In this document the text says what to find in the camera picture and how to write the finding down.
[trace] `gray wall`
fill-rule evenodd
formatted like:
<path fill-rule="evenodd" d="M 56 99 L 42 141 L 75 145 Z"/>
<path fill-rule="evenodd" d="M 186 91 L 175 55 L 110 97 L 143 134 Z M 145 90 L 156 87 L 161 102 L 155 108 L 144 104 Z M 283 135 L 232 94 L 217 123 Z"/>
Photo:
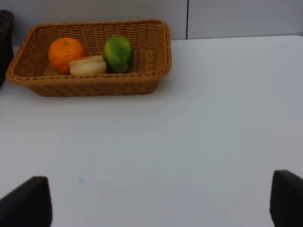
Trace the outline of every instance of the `gray wall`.
<path fill-rule="evenodd" d="M 303 0 L 189 0 L 188 38 L 303 34 Z"/>
<path fill-rule="evenodd" d="M 187 0 L 0 0 L 16 16 L 15 43 L 36 24 L 158 18 L 169 23 L 172 39 L 186 38 Z"/>

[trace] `white table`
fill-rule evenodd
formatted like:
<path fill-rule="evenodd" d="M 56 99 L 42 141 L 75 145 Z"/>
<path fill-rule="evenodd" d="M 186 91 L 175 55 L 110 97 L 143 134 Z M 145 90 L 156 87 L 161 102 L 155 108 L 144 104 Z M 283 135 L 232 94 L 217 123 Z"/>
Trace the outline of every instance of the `white table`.
<path fill-rule="evenodd" d="M 146 96 L 0 90 L 0 196 L 49 178 L 53 227 L 271 227 L 272 174 L 303 176 L 303 38 L 172 42 Z"/>

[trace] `woven basket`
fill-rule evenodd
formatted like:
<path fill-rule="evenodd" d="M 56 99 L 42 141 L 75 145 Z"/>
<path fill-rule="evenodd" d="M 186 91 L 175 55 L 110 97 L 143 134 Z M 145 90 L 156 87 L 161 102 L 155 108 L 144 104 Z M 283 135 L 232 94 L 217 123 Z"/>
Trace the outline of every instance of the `woven basket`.
<path fill-rule="evenodd" d="M 5 79 L 5 73 L 13 59 L 12 32 L 14 15 L 6 10 L 0 10 L 0 87 Z"/>
<path fill-rule="evenodd" d="M 134 45 L 129 73 L 76 77 L 57 72 L 48 61 L 49 46 L 59 37 L 79 39 L 92 56 L 102 54 L 106 40 L 115 34 Z M 42 96 L 143 95 L 152 92 L 170 69 L 170 31 L 161 20 L 50 23 L 27 34 L 6 77 Z"/>

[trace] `dark basket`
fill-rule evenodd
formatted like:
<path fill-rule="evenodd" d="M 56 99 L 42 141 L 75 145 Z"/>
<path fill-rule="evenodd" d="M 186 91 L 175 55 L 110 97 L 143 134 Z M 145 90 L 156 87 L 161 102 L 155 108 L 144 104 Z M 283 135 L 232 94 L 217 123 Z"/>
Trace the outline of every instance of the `dark basket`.
<path fill-rule="evenodd" d="M 14 57 L 12 45 L 13 24 L 14 14 L 6 10 L 0 10 L 0 87 L 4 82 L 9 63 Z"/>

